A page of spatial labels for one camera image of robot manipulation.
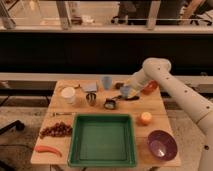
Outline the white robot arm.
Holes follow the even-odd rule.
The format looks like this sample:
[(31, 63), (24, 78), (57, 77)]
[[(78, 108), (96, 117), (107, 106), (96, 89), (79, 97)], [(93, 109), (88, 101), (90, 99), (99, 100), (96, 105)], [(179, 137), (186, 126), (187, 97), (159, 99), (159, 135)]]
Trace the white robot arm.
[(171, 63), (165, 58), (147, 58), (142, 68), (126, 82), (129, 96), (135, 96), (150, 80), (155, 80), (189, 115), (205, 134), (198, 171), (213, 169), (213, 103), (170, 74)]

